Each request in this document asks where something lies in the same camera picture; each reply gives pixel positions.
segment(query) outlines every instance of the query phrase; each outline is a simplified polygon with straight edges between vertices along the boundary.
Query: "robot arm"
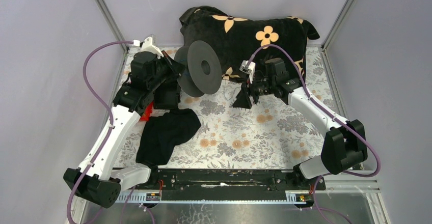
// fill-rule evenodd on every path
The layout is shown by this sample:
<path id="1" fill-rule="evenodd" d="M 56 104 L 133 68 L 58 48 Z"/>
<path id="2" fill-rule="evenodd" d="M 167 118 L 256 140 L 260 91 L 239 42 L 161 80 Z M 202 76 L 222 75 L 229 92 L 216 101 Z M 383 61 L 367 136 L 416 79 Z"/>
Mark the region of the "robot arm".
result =
<path id="1" fill-rule="evenodd" d="M 139 41 L 134 41 L 134 45 L 139 46 Z M 72 189 L 84 169 L 91 164 L 75 195 L 105 208 L 114 204 L 121 191 L 148 181 L 151 173 L 149 167 L 136 163 L 113 171 L 114 162 L 126 137 L 153 100 L 154 91 L 165 80 L 176 79 L 185 67 L 174 62 L 166 53 L 154 46 L 153 37 L 150 36 L 142 43 L 141 51 L 134 56 L 131 69 L 131 82 L 126 81 L 122 85 L 113 101 L 113 125 L 108 120 L 93 148 L 78 168 L 69 168 L 63 175 L 63 179 Z M 111 135 L 100 149 L 110 127 Z"/>
<path id="2" fill-rule="evenodd" d="M 237 95 L 233 107 L 251 108 L 250 97 L 254 103 L 257 103 L 259 96 L 273 94 L 285 104 L 291 105 L 302 113 L 325 138 L 320 155 L 294 167 L 299 183 L 328 173 L 341 173 L 367 159 L 366 145 L 335 122 L 335 119 L 345 122 L 348 127 L 364 138 L 363 124 L 358 120 L 349 121 L 338 115 L 318 100 L 309 90 L 310 97 L 308 97 L 300 80 L 298 78 L 290 79 L 282 59 L 267 60 L 265 62 L 266 74 L 263 74 L 262 77 L 255 77 L 254 68 L 251 69 L 250 67 L 245 69 L 244 62 L 240 68 L 254 79 L 250 79 L 249 83 L 244 83 L 241 86 L 241 91 Z M 329 114 L 332 116 L 324 113 L 322 109 L 330 112 Z"/>

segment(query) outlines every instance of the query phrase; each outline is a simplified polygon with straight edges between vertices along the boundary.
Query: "flower pattern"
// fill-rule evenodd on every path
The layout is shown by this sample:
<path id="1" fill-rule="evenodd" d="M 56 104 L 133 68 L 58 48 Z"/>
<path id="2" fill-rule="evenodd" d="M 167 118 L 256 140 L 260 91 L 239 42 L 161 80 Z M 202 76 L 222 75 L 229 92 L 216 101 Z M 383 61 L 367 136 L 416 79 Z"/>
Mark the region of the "flower pattern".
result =
<path id="1" fill-rule="evenodd" d="M 264 31 L 258 31 L 255 34 L 255 38 L 258 41 L 261 41 L 261 46 L 270 44 L 271 42 L 276 42 L 279 39 L 279 34 L 276 32 L 273 32 L 273 27 L 270 25 L 267 25 L 264 27 Z"/>
<path id="2" fill-rule="evenodd" d="M 234 25 L 234 21 L 246 21 L 248 19 L 243 18 L 234 18 L 232 16 L 223 16 L 223 15 L 212 15 L 213 18 L 221 21 L 225 21 L 224 27 L 225 27 L 225 33 L 228 33 L 228 31 L 231 29 L 231 27 Z"/>
<path id="3" fill-rule="evenodd" d="M 173 57 L 177 48 L 162 50 Z M 126 80 L 130 62 L 138 51 L 139 48 L 130 48 L 119 87 Z M 308 88 L 335 110 L 317 47 L 307 48 L 306 61 Z M 318 130 L 280 99 L 263 96 L 250 110 L 232 108 L 239 87 L 238 83 L 224 80 L 213 95 L 192 98 L 181 93 L 179 108 L 191 108 L 202 126 L 191 140 L 176 146 L 168 164 L 160 168 L 292 169 L 320 154 L 323 137 Z M 166 112 L 155 109 L 152 116 Z M 135 162 L 144 126 L 145 122 L 138 122 L 133 127 L 114 167 L 127 167 Z"/>
<path id="4" fill-rule="evenodd" d="M 292 16 L 289 16 L 289 17 L 286 17 L 286 18 L 287 18 L 287 19 L 296 19 L 300 24 L 303 24 L 303 20 L 300 19 L 300 18 L 292 17 Z"/>
<path id="5" fill-rule="evenodd" d="M 225 72 L 225 74 L 222 75 L 222 79 L 229 80 L 229 78 L 240 78 L 239 75 L 233 75 L 232 74 L 232 67 L 228 68 L 228 70 Z"/>

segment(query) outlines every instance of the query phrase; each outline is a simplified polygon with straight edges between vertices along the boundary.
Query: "black cloth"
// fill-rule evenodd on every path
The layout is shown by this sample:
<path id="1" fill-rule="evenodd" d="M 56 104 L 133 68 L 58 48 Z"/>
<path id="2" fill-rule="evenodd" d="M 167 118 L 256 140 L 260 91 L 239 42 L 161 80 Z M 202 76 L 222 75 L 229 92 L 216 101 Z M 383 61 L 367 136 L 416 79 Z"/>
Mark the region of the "black cloth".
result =
<path id="1" fill-rule="evenodd" d="M 200 127 L 200 120 L 190 108 L 150 117 L 144 126 L 135 161 L 148 166 L 167 164 L 174 146 L 186 143 Z"/>
<path id="2" fill-rule="evenodd" d="M 248 75 L 239 70 L 242 61 L 248 60 L 260 46 L 276 44 L 288 52 L 300 69 L 303 79 L 306 79 L 304 56 L 307 40 L 319 38 L 310 22 L 296 17 L 256 21 L 236 17 L 210 6 L 186 10 L 180 17 L 184 45 L 190 46 L 197 40 L 207 42 L 218 55 L 225 78 L 244 82 Z M 254 58 L 255 70 L 265 72 L 264 62 L 273 58 L 281 58 L 285 62 L 291 79 L 299 77 L 292 63 L 274 47 L 258 52 Z"/>

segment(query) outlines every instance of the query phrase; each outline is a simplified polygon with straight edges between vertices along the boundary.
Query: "orange flower print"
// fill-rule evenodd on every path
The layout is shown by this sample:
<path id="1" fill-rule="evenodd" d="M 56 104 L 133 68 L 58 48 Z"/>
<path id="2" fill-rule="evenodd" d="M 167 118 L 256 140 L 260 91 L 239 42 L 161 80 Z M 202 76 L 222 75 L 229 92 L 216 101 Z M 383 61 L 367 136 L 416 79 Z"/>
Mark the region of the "orange flower print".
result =
<path id="1" fill-rule="evenodd" d="M 185 102 L 188 103 L 188 104 L 191 104 L 191 103 L 194 102 L 194 100 L 193 100 L 191 97 L 187 97 L 187 98 L 185 99 Z"/>
<path id="2" fill-rule="evenodd" d="M 228 33 L 228 31 L 231 29 L 231 27 L 234 25 L 234 21 L 246 21 L 248 19 L 243 18 L 234 18 L 232 16 L 221 16 L 221 15 L 212 15 L 213 18 L 221 21 L 225 21 L 225 33 Z"/>
<path id="3" fill-rule="evenodd" d="M 291 152 L 291 156 L 293 156 L 294 159 L 299 159 L 299 158 L 302 156 L 302 154 L 301 154 L 300 151 L 298 151 L 298 150 L 293 150 L 293 151 Z"/>
<path id="4" fill-rule="evenodd" d="M 300 24 L 303 24 L 303 20 L 300 19 L 300 18 L 292 17 L 292 16 L 289 16 L 289 17 L 286 17 L 286 18 L 287 18 L 287 19 L 296 19 Z"/>
<path id="5" fill-rule="evenodd" d="M 257 122 L 258 122 L 259 124 L 265 123 L 266 120 L 267 120 L 267 119 L 265 118 L 264 115 L 258 115 L 258 116 L 257 116 Z"/>
<path id="6" fill-rule="evenodd" d="M 235 149 L 241 148 L 241 141 L 240 140 L 234 140 L 232 142 L 232 147 L 235 148 Z"/>
<path id="7" fill-rule="evenodd" d="M 208 144 L 209 144 L 209 141 L 207 139 L 201 139 L 201 141 L 200 141 L 201 147 L 205 148 L 208 146 Z"/>
<path id="8" fill-rule="evenodd" d="M 273 32 L 273 27 L 270 25 L 267 25 L 264 27 L 264 31 L 258 31 L 255 35 L 255 38 L 258 41 L 261 41 L 261 46 L 270 44 L 271 42 L 276 42 L 279 39 L 279 34 L 276 32 Z"/>

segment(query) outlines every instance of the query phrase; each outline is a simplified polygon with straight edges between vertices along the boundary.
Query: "metal frame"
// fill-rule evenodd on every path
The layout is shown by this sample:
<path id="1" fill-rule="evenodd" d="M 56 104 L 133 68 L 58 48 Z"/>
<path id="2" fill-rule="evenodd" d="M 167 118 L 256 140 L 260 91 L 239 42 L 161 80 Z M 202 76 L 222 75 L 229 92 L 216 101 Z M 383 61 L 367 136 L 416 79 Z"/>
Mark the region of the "metal frame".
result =
<path id="1" fill-rule="evenodd" d="M 333 42 L 336 33 L 339 30 L 339 27 L 342 25 L 345 17 L 350 13 L 351 6 L 355 3 L 356 0 L 346 0 L 345 4 L 342 7 L 338 17 L 336 18 L 335 23 L 333 24 L 329 35 L 326 37 L 324 42 L 322 43 L 322 48 L 325 51 Z"/>
<path id="2" fill-rule="evenodd" d="M 320 47 L 320 53 L 323 61 L 323 65 L 326 71 L 326 75 L 329 81 L 330 90 L 332 91 L 332 95 L 336 102 L 336 107 L 339 110 L 339 114 L 347 117 L 347 112 L 343 104 L 342 97 L 339 94 L 338 84 L 334 77 L 333 68 L 331 66 L 331 61 L 327 55 L 327 49 L 332 44 L 335 35 L 337 34 L 340 26 L 343 24 L 343 21 L 347 14 L 349 14 L 352 5 L 356 0 L 346 0 L 341 12 L 339 13 L 329 35 L 324 40 L 323 44 L 309 44 L 309 47 Z M 106 3 L 104 0 L 95 0 L 98 7 L 100 8 L 107 24 L 109 25 L 113 35 L 117 40 L 124 40 L 124 37 L 118 28 L 112 14 L 110 13 Z M 116 77 L 116 83 L 114 85 L 113 93 L 111 95 L 110 101 L 114 98 L 114 95 L 117 90 L 118 83 L 121 79 L 124 66 L 126 63 L 127 56 L 127 48 L 126 45 L 122 45 L 122 49 L 124 50 L 124 57 L 121 61 L 121 66 L 119 67 L 119 71 Z M 370 171 L 357 171 L 361 174 L 368 174 Z M 375 223 L 390 223 L 390 219 L 388 217 L 387 210 L 384 206 L 384 202 L 381 196 L 381 192 L 379 186 L 376 182 L 376 178 L 359 178 L 352 175 L 340 174 L 340 175 L 329 175 L 324 177 L 327 185 L 327 190 L 325 191 L 317 191 L 317 192 L 327 192 L 327 193 L 359 193 L 362 192 L 365 194 L 368 199 L 370 210 L 372 212 Z M 123 194 L 129 194 L 130 191 L 125 191 Z M 287 191 L 287 194 L 295 194 L 295 193 L 307 193 L 306 191 Z M 84 214 L 84 210 L 87 207 L 88 202 L 81 198 L 74 198 L 72 203 L 72 217 L 75 221 L 81 222 Z"/>
<path id="3" fill-rule="evenodd" d="M 106 23 L 110 27 L 111 31 L 113 32 L 113 35 L 115 36 L 117 41 L 124 41 L 124 37 L 117 26 L 113 15 L 111 14 L 110 10 L 108 9 L 108 6 L 106 5 L 104 0 L 95 0 L 96 4 L 98 5 L 102 15 L 104 16 Z M 123 51 L 127 51 L 126 44 L 121 44 Z"/>

